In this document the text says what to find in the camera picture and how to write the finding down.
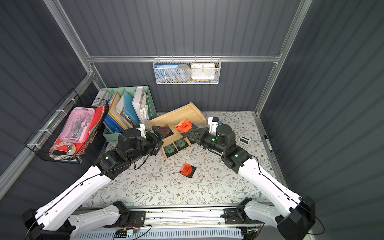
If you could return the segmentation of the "green tea bag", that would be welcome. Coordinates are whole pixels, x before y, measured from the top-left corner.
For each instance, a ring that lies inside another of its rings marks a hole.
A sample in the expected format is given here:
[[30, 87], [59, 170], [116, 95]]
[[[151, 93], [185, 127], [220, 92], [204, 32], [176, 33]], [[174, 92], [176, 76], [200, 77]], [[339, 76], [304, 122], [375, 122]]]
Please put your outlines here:
[[185, 139], [183, 139], [183, 138], [174, 141], [174, 145], [176, 146], [178, 151], [182, 151], [182, 150], [186, 149], [189, 146], [187, 141]]
[[164, 147], [164, 152], [165, 152], [166, 157], [169, 158], [169, 157], [177, 154], [178, 150], [174, 144], [169, 144], [169, 145]]

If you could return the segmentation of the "red tea bag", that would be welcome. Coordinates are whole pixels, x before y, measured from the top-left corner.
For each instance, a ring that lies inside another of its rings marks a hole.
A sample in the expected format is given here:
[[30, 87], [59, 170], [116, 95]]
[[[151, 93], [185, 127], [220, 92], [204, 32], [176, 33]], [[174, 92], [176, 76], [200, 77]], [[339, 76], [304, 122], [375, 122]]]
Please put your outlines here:
[[179, 173], [187, 178], [192, 178], [195, 171], [196, 171], [196, 167], [190, 165], [190, 164], [187, 164], [187, 163], [183, 163], [181, 169], [179, 170]]
[[166, 134], [165, 138], [168, 138], [168, 137], [170, 137], [170, 136], [172, 136], [174, 134], [173, 131], [171, 130], [171, 128], [168, 125], [164, 126], [164, 129], [162, 129], [162, 133]]
[[189, 130], [192, 129], [193, 123], [189, 119], [182, 120], [179, 124], [175, 126], [175, 129], [181, 133], [187, 133]]

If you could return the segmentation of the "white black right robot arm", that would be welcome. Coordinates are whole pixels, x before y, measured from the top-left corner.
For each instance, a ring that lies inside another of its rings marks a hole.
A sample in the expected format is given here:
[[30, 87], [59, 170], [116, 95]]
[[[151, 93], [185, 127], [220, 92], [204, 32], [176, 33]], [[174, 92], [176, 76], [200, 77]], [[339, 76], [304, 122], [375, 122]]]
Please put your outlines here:
[[242, 222], [261, 221], [275, 227], [286, 240], [302, 240], [316, 222], [316, 204], [309, 197], [291, 191], [267, 171], [257, 157], [239, 147], [236, 134], [229, 125], [222, 124], [211, 133], [209, 128], [187, 128], [186, 136], [210, 152], [220, 155], [224, 164], [252, 183], [273, 204], [268, 207], [250, 198], [237, 206]]

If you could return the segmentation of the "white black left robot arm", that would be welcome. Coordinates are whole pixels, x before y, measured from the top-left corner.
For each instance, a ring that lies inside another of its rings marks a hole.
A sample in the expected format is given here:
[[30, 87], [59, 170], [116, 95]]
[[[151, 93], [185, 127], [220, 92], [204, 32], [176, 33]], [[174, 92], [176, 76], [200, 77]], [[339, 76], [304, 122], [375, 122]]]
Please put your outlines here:
[[134, 226], [136, 220], [121, 201], [83, 216], [73, 213], [86, 199], [138, 160], [157, 155], [169, 132], [168, 127], [153, 126], [143, 137], [139, 129], [125, 130], [119, 135], [116, 147], [102, 154], [74, 184], [39, 209], [28, 209], [23, 213], [23, 222], [28, 229], [25, 238], [70, 240], [99, 227]]

